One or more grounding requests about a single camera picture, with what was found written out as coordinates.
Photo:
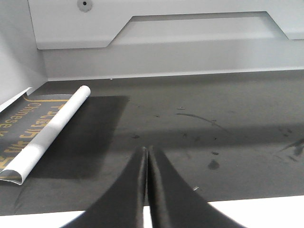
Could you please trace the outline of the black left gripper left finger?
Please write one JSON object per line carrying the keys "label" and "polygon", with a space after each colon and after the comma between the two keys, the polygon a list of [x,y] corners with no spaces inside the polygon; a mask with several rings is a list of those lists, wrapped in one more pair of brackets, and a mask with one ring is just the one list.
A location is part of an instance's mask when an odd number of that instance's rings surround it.
{"label": "black left gripper left finger", "polygon": [[121,175],[94,204],[65,228],[142,228],[147,148],[139,147]]}

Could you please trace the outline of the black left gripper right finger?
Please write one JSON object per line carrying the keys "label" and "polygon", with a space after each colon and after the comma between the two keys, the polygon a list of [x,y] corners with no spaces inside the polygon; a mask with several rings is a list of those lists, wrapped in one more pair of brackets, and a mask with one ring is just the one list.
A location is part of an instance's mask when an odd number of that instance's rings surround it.
{"label": "black left gripper right finger", "polygon": [[241,228],[199,196],[178,174],[163,150],[148,149],[148,201],[155,228]]}

